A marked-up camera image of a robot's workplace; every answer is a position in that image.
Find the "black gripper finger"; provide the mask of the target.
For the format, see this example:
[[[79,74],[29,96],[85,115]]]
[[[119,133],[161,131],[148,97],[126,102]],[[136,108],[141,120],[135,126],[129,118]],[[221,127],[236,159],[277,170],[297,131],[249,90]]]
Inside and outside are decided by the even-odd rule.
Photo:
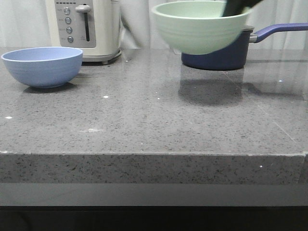
[[[252,8],[262,0],[227,0],[222,17],[239,15],[244,8]]]

